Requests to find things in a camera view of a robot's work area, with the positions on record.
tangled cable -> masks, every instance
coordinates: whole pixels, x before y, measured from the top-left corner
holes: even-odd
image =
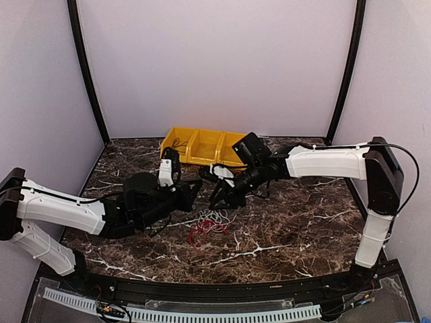
[[[228,212],[226,210],[223,211],[224,214],[221,211],[213,211],[209,209],[199,212],[197,224],[192,228],[189,234],[189,242],[192,247],[198,251],[198,253],[203,253],[197,247],[206,243],[210,232],[229,234],[227,228],[235,220],[236,215],[231,220],[228,218]],[[204,235],[203,241],[198,244],[195,243],[197,234]]]

white panel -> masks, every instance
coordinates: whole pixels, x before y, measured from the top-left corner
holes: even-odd
[[[22,167],[29,178],[76,194],[101,149],[67,2],[0,1],[0,178]],[[39,263],[7,242],[0,259],[0,322],[20,322]]]
[[[113,138],[173,127],[325,136],[354,0],[85,0],[87,53]]]
[[[421,182],[395,221],[387,248],[400,260],[420,316],[431,316],[431,2],[367,1],[364,29],[337,144],[383,136],[408,148]],[[405,172],[405,198],[415,180],[409,158],[394,150]],[[366,198],[366,187],[359,186]]]

yellow bin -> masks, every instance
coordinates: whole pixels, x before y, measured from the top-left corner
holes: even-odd
[[[172,147],[179,151],[181,163],[243,166],[232,149],[232,145],[243,137],[244,133],[174,127],[163,140],[160,153],[166,147]]]

robotic arm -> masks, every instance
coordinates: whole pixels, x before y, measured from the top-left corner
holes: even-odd
[[[210,197],[211,209],[246,205],[246,194],[271,180],[303,176],[330,176],[367,180],[368,216],[355,267],[372,268],[399,212],[403,171],[389,144],[375,137],[370,143],[327,147],[295,145],[275,152],[250,133],[232,148],[246,169],[234,175],[227,167],[203,168],[200,175],[218,184]]]
[[[158,177],[136,174],[125,180],[122,192],[101,199],[50,190],[26,179],[24,173],[16,168],[0,183],[0,240],[20,245],[61,276],[85,275],[84,256],[53,240],[34,220],[74,227],[104,238],[123,238],[170,217],[173,210],[192,211],[202,186],[201,180],[180,180],[179,155],[173,149],[164,152]]]

brown marble surface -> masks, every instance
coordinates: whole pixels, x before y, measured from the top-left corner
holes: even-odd
[[[138,172],[156,172],[162,139],[112,141],[100,158],[85,197],[121,189]],[[270,138],[275,149],[320,139]],[[183,178],[197,178],[197,166],[183,166]],[[364,222],[343,179],[301,178],[271,184],[267,200],[228,211],[228,234],[211,233],[196,251],[189,233],[208,206],[214,184],[206,182],[191,213],[174,212],[158,236],[148,230],[119,240],[67,229],[64,245],[83,252],[93,273],[169,283],[260,283],[317,277],[346,271],[354,259]]]

